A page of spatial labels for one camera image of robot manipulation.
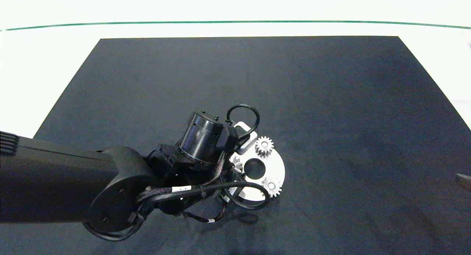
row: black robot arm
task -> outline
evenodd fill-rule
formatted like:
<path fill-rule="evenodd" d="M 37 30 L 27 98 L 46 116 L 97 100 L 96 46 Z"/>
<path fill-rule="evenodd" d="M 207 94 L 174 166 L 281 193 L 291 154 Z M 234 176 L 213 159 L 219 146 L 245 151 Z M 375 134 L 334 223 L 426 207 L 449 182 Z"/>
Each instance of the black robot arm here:
<path fill-rule="evenodd" d="M 232 127 L 230 113 L 237 107 L 254 111 L 256 124 L 249 131 Z M 269 199 L 263 186 L 225 178 L 233 167 L 229 157 L 258 123 L 258 112 L 246 105 L 231 107 L 224 123 L 206 112 L 193 112 L 180 141 L 160 144 L 147 157 L 127 147 L 86 151 L 2 132 L 0 222 L 82 222 L 92 234 L 120 241 L 133 235 L 155 208 L 206 223 L 222 218 L 224 196 L 258 210 Z M 257 188 L 265 200 L 246 205 L 236 199 L 240 190 L 229 193 L 232 187 Z M 223 199 L 216 218 L 185 212 L 216 190 L 222 190 Z"/>

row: gear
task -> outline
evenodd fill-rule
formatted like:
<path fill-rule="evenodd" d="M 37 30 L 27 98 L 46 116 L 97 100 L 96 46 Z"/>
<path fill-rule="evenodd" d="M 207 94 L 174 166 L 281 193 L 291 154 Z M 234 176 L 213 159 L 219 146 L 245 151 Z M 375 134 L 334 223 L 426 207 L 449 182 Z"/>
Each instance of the gear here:
<path fill-rule="evenodd" d="M 239 172 L 239 173 L 242 173 L 242 162 L 240 162 L 240 158 L 237 158 L 236 156 L 232 159 L 231 161 L 232 163 L 234 163 L 234 169 Z"/>
<path fill-rule="evenodd" d="M 281 183 L 277 178 L 266 177 L 262 181 L 262 186 L 266 188 L 270 194 L 270 198 L 276 197 L 281 192 Z"/>
<path fill-rule="evenodd" d="M 273 150 L 273 141 L 266 136 L 262 136 L 255 142 L 255 151 L 261 157 L 267 157 Z"/>

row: cylindrical motor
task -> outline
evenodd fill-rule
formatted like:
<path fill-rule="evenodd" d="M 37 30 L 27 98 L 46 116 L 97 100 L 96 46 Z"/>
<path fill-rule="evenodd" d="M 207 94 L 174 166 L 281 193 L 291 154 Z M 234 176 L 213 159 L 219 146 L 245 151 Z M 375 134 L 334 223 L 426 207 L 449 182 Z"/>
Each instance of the cylindrical motor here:
<path fill-rule="evenodd" d="M 205 112 L 194 112 L 188 122 L 188 128 L 178 145 L 182 154 L 195 163 L 214 166 L 218 163 L 222 150 L 216 149 L 224 125 L 217 116 Z"/>

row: black table surface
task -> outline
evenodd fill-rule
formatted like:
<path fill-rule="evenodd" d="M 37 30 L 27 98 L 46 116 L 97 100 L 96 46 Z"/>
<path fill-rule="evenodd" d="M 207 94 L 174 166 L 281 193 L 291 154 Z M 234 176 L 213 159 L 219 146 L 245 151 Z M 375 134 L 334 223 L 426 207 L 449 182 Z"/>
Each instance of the black table surface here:
<path fill-rule="evenodd" d="M 268 207 L 214 224 L 156 210 L 119 243 L 80 223 L 1 224 L 0 254 L 471 254 L 471 194 L 454 183 L 471 131 L 398 37 L 102 39 L 35 138 L 146 155 L 192 111 L 238 103 L 286 166 Z"/>

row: hole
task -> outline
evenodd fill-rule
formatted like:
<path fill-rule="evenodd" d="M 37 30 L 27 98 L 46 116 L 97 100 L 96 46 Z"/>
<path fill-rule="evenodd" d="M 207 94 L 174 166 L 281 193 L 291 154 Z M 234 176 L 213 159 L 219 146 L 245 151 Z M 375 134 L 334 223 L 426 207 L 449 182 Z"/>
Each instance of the hole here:
<path fill-rule="evenodd" d="M 252 158 L 245 163 L 244 171 L 247 177 L 252 180 L 258 180 L 265 174 L 265 164 L 258 158 Z"/>

